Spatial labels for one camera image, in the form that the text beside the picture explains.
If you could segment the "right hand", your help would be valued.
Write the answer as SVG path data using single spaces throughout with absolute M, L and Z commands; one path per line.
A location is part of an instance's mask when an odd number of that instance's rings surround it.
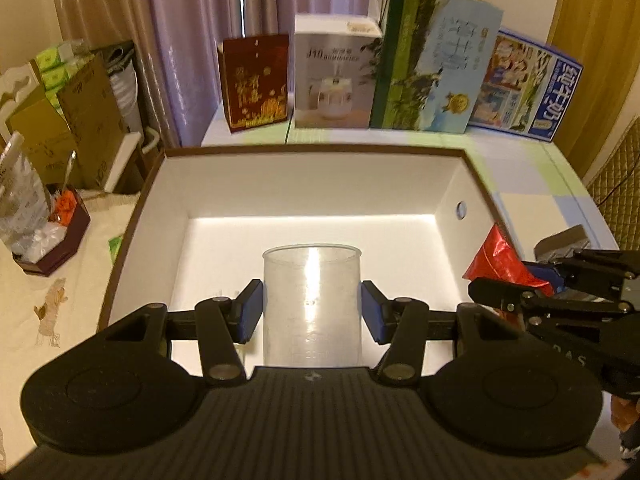
M 640 403 L 611 396 L 611 422 L 621 432 L 628 431 L 640 417 Z

